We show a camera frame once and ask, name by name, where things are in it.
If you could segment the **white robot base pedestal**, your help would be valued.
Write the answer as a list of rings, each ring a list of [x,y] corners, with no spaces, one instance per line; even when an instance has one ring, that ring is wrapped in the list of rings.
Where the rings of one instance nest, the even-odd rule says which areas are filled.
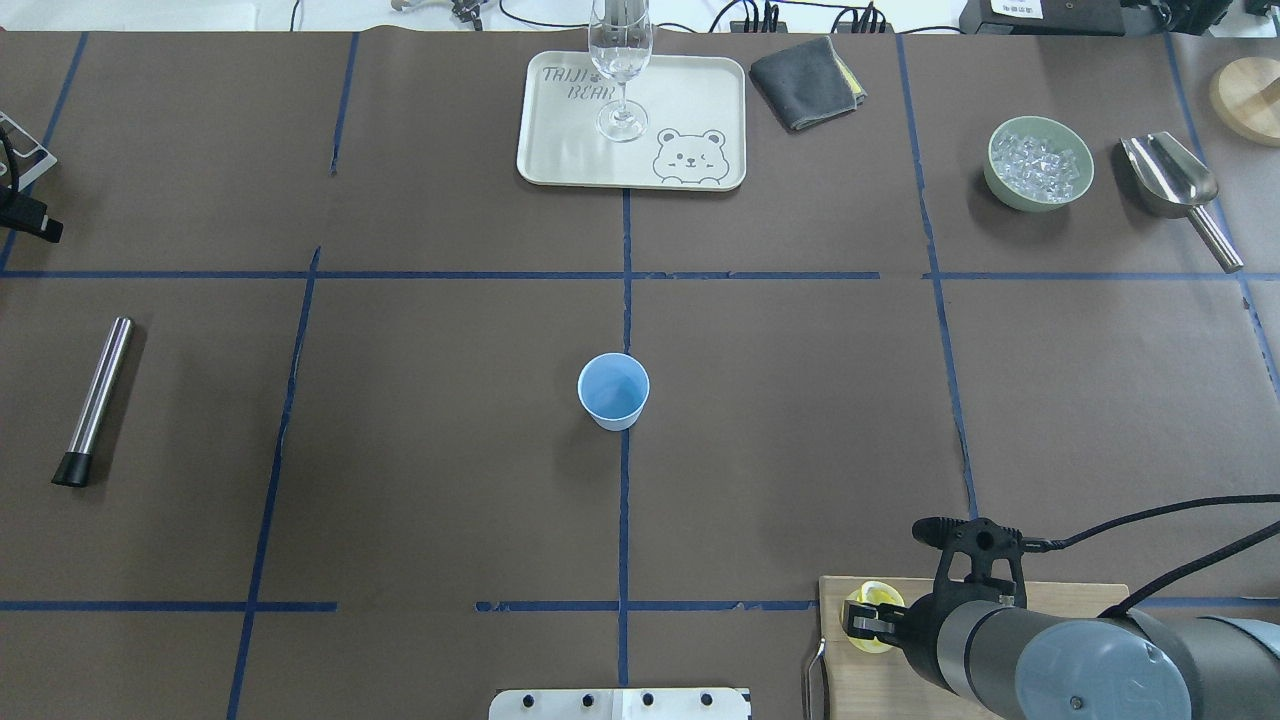
[[[748,689],[730,687],[508,689],[489,719],[751,719]]]

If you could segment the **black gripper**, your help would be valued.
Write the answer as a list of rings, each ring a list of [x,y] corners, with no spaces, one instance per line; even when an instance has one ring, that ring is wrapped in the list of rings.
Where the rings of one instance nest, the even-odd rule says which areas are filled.
[[[905,609],[900,603],[844,601],[847,637],[864,643],[897,643],[915,673],[941,673],[938,638],[951,612],[947,593],[933,592]]]

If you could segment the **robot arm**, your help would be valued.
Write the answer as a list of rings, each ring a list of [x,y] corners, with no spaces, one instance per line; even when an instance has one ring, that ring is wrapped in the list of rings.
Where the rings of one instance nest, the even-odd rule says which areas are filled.
[[[849,600],[845,634],[902,651],[924,682],[1001,719],[1275,719],[1277,625],[1201,615],[1060,618],[933,596]]]

